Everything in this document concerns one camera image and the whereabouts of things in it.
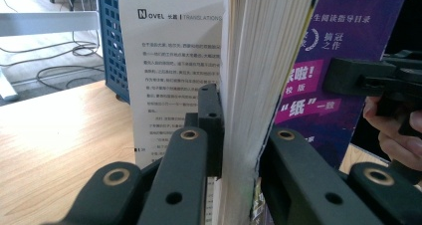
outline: blue basket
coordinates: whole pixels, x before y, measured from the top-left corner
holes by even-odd
[[[118,0],[98,0],[105,63],[105,84],[129,103],[126,62],[118,16]]]

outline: purple book cover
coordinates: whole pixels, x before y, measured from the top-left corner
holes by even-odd
[[[379,61],[404,0],[318,0],[283,92],[275,124],[300,132],[339,168],[364,97],[322,91],[333,57]]]

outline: gray floor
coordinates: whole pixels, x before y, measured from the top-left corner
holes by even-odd
[[[69,11],[69,2],[55,0],[53,4],[50,0],[0,0],[0,13],[11,13],[14,10]],[[76,1],[75,11],[83,10],[96,10],[96,2]],[[0,50],[2,72],[18,92],[20,101],[102,80],[105,73],[101,57],[102,48],[98,48],[100,36],[97,31],[84,31],[0,37],[0,49],[11,51]],[[81,41],[89,44],[76,50],[79,44],[86,44]],[[0,98],[0,106],[7,104]]]

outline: wooden tabletop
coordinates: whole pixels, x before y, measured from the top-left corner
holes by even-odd
[[[341,170],[376,158],[350,146]],[[0,108],[0,224],[62,219],[101,167],[134,162],[130,107],[104,82]]]

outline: hand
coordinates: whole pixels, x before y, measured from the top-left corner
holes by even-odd
[[[391,159],[397,160],[409,168],[422,171],[422,139],[398,133],[401,126],[399,117],[377,116],[380,98],[366,98],[363,117],[379,130],[379,145]],[[422,132],[422,111],[410,115],[410,125]]]

